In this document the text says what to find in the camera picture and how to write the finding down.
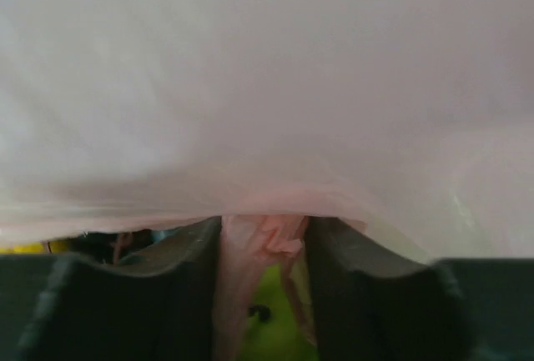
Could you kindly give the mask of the green fake fruit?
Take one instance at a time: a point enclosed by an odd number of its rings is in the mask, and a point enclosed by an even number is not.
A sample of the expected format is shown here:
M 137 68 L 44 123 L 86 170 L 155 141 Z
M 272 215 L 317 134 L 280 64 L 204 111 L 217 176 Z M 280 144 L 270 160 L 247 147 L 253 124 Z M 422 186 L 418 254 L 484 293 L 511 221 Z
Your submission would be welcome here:
M 280 269 L 268 268 L 257 288 L 254 301 L 270 309 L 270 318 L 248 319 L 238 360 L 317 361 L 316 348 L 300 332 L 280 283 Z

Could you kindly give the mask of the pink plastic bag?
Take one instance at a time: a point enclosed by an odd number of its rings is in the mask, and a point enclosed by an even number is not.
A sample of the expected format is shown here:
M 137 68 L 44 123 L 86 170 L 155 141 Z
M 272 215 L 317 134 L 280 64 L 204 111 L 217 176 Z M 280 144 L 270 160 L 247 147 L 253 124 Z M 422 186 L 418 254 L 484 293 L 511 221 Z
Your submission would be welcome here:
M 1 243 L 338 217 L 533 253 L 533 0 L 1 0 Z

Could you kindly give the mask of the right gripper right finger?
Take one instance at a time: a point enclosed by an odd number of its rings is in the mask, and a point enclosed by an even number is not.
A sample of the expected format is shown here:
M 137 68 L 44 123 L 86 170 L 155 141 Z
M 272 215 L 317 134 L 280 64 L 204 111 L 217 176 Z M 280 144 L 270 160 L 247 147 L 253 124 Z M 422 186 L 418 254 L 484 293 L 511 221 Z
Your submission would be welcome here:
M 445 258 L 427 265 L 337 218 L 305 234 L 323 360 L 530 360 L 533 262 Z

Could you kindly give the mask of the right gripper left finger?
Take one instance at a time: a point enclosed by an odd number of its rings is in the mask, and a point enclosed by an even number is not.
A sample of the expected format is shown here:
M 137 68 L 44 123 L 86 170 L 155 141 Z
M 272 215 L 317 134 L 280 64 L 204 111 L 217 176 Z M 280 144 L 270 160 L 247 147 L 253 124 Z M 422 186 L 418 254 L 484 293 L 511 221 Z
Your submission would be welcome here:
M 220 228 L 182 227 L 117 265 L 2 256 L 2 359 L 211 359 Z

